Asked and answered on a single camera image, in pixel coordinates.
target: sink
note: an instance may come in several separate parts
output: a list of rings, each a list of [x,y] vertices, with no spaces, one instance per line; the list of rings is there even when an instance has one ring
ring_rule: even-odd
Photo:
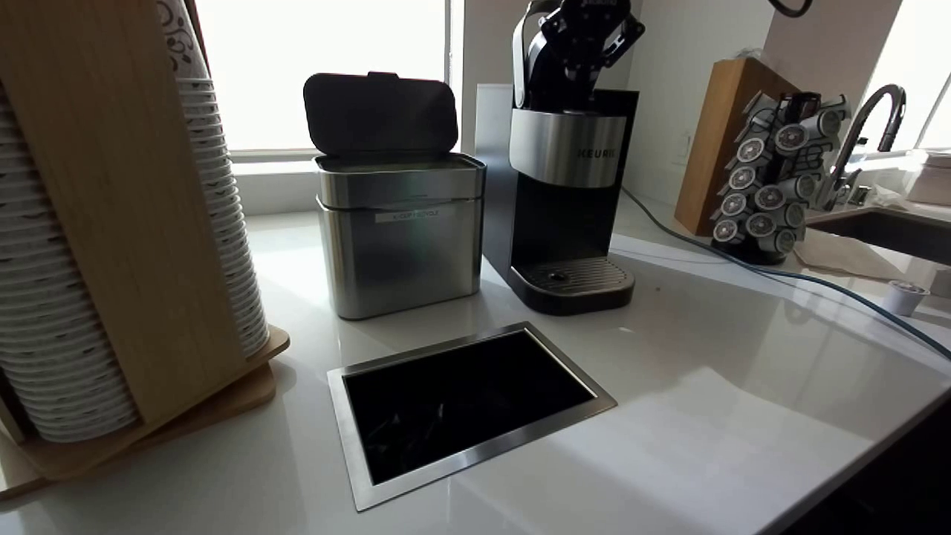
[[[807,222],[810,229],[847,234],[865,244],[896,248],[905,254],[951,265],[951,222],[919,216],[896,208],[865,208],[849,214],[828,214]]]
[[[531,323],[327,372],[357,510],[615,402]]]

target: black opening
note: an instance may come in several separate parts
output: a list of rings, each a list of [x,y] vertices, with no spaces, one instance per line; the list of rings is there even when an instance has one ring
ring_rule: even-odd
[[[375,485],[595,397],[526,332],[347,373],[345,385]]]

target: black cord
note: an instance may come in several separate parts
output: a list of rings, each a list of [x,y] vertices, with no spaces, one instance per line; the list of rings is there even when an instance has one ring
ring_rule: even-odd
[[[791,9],[791,6],[783,6],[780,0],[770,0],[770,3],[772,3],[772,9],[774,9],[777,15],[783,15],[783,18],[801,18],[801,15],[810,9],[810,0],[801,0],[800,9]]]
[[[682,244],[690,244],[690,247],[697,247],[697,248],[705,248],[705,253],[711,253],[711,254],[718,254],[718,259],[724,259],[724,260],[731,260],[731,265],[739,265],[743,271],[758,272],[758,277],[767,277],[767,278],[770,278],[770,277],[780,277],[780,278],[801,278],[801,283],[810,283],[810,286],[831,287],[831,292],[837,292],[837,293],[843,293],[843,296],[868,306],[868,309],[877,311],[880,317],[892,321],[899,332],[919,339],[922,345],[926,345],[926,347],[933,347],[936,354],[942,354],[945,360],[951,360],[951,349],[948,349],[942,342],[936,342],[936,339],[931,339],[926,332],[914,329],[908,321],[904,321],[899,315],[877,306],[873,299],[868,299],[868,296],[862,296],[862,293],[856,293],[856,292],[849,292],[849,287],[841,287],[841,286],[834,286],[834,283],[828,283],[828,278],[819,278],[819,277],[791,272],[791,271],[767,271],[767,268],[758,268],[758,265],[745,265],[745,260],[739,260],[739,259],[734,259],[734,254],[728,254],[728,253],[722,253],[722,248],[712,248],[712,247],[705,244],[705,241],[691,241],[691,238],[685,238],[685,234],[662,225],[642,199],[635,199],[630,189],[624,189],[624,193],[633,199],[635,208],[645,211],[645,216],[647,216],[660,232],[666,232],[666,234],[670,234],[670,238],[678,238],[678,241],[682,241]]]

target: stainless steel frame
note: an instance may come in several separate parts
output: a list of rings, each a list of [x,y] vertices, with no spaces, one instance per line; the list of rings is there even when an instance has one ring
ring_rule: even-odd
[[[413,471],[403,471],[399,479],[375,485],[370,474],[369,474],[369,464],[366,464],[363,439],[360,439],[360,431],[357,431],[352,407],[351,407],[351,397],[347,397],[347,388],[345,388],[345,376],[347,373],[366,373],[366,372],[375,372],[375,367],[400,364],[400,361],[413,361],[413,360],[425,360],[425,357],[436,357],[442,349],[454,349],[454,347],[503,339],[503,335],[510,335],[510,332],[531,335],[581,388],[590,391],[590,402],[581,402],[581,403],[568,407],[561,413],[552,413],[546,419],[534,419],[534,421],[529,421],[523,428],[514,428],[507,434],[500,434],[494,439],[476,442],[476,445],[461,449],[461,452],[454,452],[449,456],[425,464],[425,465],[418,465]],[[400,492],[425,488],[425,485],[430,485],[436,479],[445,479],[452,471],[461,471],[461,470],[476,465],[476,464],[480,464],[488,456],[495,456],[495,454],[510,452],[510,449],[516,449],[523,442],[541,439],[541,436],[546,436],[546,434],[552,434],[559,428],[568,428],[572,421],[581,421],[589,416],[596,416],[596,413],[615,407],[615,397],[605,388],[599,388],[581,367],[577,367],[531,323],[510,323],[510,326],[504,326],[500,332],[488,332],[488,335],[476,335],[476,339],[454,339],[454,342],[442,342],[442,345],[394,354],[394,357],[363,361],[363,364],[333,367],[333,372],[327,372],[327,385],[330,385],[330,397],[333,397],[339,439],[341,439],[341,449],[345,449],[345,464],[347,464],[347,471],[351,471],[351,491],[352,491],[357,510],[366,510],[366,507],[375,507],[379,503],[390,503],[390,498],[394,498]]]

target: coffee pod holder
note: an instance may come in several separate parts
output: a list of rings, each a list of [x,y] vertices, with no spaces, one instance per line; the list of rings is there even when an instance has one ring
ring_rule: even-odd
[[[758,91],[743,107],[734,156],[724,162],[712,247],[749,265],[780,265],[804,238],[804,208],[822,182],[826,150],[837,149],[847,104],[813,91]]]
[[[43,442],[0,385],[8,498],[263,403],[289,335],[240,349],[153,0],[0,0],[0,79],[140,416]]]

